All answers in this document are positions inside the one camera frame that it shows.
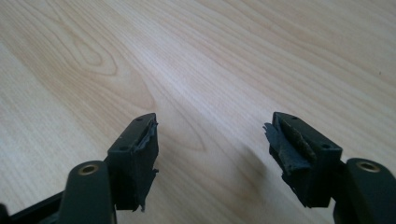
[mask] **wooden table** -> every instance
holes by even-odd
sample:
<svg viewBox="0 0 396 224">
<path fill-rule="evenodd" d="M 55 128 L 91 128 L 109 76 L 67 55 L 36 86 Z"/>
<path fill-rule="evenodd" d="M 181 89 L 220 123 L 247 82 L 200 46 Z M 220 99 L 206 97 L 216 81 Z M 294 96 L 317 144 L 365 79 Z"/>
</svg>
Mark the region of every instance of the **wooden table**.
<svg viewBox="0 0 396 224">
<path fill-rule="evenodd" d="M 14 214 L 157 113 L 160 173 L 119 223 L 333 223 L 268 153 L 274 111 L 396 174 L 394 1 L 1 1 L 0 202 Z"/>
</svg>

